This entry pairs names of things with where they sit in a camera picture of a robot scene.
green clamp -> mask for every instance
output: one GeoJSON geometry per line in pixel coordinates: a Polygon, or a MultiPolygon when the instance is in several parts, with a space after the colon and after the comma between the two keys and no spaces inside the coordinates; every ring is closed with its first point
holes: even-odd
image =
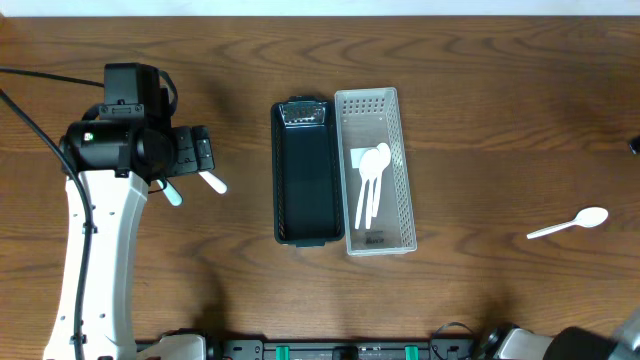
{"type": "Polygon", "coordinates": [[[276,360],[289,360],[288,346],[276,346],[276,360]]]}
{"type": "Polygon", "coordinates": [[[406,346],[404,348],[404,353],[407,360],[420,360],[420,353],[417,346],[406,346]]]}

spoon handle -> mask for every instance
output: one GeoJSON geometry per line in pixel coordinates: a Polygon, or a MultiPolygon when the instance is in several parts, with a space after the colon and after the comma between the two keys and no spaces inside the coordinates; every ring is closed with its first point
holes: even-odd
{"type": "Polygon", "coordinates": [[[373,212],[373,180],[375,178],[372,177],[369,179],[369,191],[367,192],[367,217],[365,219],[365,227],[366,229],[371,229],[371,213],[373,212]]]}
{"type": "Polygon", "coordinates": [[[382,190],[380,181],[382,181],[382,171],[376,177],[376,186],[373,187],[373,214],[371,214],[373,217],[378,216],[378,206],[380,206],[380,191],[382,190]]]}
{"type": "Polygon", "coordinates": [[[542,230],[538,230],[535,232],[532,232],[531,234],[527,235],[527,239],[534,239],[540,236],[545,236],[545,235],[549,235],[551,233],[554,233],[556,231],[560,231],[562,229],[566,229],[568,227],[571,227],[573,225],[576,224],[575,220],[569,221],[567,223],[564,224],[558,224],[558,225],[553,225],[553,226],[549,226],[548,228],[544,228],[542,230]]]}
{"type": "Polygon", "coordinates": [[[360,218],[362,217],[362,202],[364,201],[364,187],[367,185],[367,180],[362,179],[362,187],[360,187],[360,197],[358,197],[358,207],[356,208],[356,230],[360,227],[360,218]]]}

wood grain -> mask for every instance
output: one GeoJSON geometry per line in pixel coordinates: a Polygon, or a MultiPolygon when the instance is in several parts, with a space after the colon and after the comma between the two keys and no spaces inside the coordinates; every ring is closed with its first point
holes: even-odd
{"type": "MultiPolygon", "coordinates": [[[[449,321],[609,334],[640,298],[637,18],[5,19],[0,64],[100,81],[109,62],[167,70],[175,125],[207,125],[218,196],[150,198],[137,338],[199,326],[291,338],[424,338],[449,321]],[[291,95],[395,86],[418,233],[404,256],[273,239],[269,108],[291,95]],[[600,205],[605,225],[525,234],[600,205]]],[[[0,76],[57,138],[100,89],[0,76]]],[[[48,341],[67,238],[60,167],[0,106],[0,357],[48,341]]]]}

spoon bowl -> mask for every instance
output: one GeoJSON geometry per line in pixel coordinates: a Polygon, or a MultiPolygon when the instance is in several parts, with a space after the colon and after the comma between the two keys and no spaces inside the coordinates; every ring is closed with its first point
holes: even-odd
{"type": "Polygon", "coordinates": [[[377,175],[378,164],[380,163],[380,151],[377,149],[367,150],[360,159],[360,176],[365,178],[377,175]]]}
{"type": "Polygon", "coordinates": [[[391,164],[391,149],[387,143],[380,143],[378,151],[380,151],[380,165],[384,169],[391,164]]]}
{"type": "Polygon", "coordinates": [[[576,219],[576,225],[582,227],[591,228],[602,224],[609,217],[609,212],[606,209],[600,207],[590,207],[581,210],[576,219]]]}

white background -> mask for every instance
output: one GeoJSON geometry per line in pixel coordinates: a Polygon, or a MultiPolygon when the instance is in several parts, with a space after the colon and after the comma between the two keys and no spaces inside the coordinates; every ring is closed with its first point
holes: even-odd
{"type": "Polygon", "coordinates": [[[640,15],[640,0],[0,0],[4,16],[640,15]]]}

